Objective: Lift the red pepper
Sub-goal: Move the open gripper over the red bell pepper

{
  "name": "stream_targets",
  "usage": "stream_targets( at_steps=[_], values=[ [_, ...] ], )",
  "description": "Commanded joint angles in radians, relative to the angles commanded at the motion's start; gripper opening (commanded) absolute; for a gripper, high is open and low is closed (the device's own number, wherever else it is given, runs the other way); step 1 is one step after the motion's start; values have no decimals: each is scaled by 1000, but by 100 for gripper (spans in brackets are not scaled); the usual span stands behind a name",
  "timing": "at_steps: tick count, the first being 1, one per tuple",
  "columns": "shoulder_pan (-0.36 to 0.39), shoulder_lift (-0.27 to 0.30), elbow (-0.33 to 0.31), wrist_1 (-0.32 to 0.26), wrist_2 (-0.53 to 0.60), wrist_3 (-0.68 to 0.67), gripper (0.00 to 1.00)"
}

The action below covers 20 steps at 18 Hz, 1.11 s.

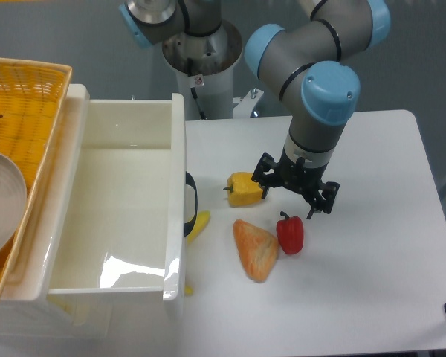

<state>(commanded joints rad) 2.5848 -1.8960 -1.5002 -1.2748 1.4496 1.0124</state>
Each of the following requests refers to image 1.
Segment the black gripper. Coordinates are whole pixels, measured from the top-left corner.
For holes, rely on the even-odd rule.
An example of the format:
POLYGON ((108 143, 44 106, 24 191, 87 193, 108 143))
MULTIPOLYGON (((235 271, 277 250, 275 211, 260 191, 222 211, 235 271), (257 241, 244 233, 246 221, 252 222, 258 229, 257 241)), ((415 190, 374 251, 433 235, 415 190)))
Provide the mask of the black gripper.
POLYGON ((303 195, 310 205, 307 219, 315 213, 330 214, 335 203, 340 184, 334 181, 322 182, 326 165, 316 168, 304 166, 304 160, 299 158, 297 163, 287 156, 282 156, 278 162, 268 153, 263 153, 251 180, 262 190, 262 199, 268 195, 271 188, 282 186, 290 191, 303 195))

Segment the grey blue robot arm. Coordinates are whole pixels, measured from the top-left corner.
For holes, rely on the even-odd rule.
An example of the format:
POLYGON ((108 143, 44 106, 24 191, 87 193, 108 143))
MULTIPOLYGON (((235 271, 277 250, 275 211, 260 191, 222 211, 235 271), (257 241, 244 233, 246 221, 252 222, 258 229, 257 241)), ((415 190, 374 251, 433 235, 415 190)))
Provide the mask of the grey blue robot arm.
POLYGON ((312 213, 330 213, 339 184, 322 177, 361 91, 343 61, 383 41, 391 16, 384 1, 302 6, 306 25, 293 31, 264 25, 247 42, 222 18, 220 1, 124 1, 119 11, 139 46, 161 46, 188 120, 232 116, 233 68, 244 60, 291 113, 280 159, 264 154, 253 181, 301 195, 312 213))

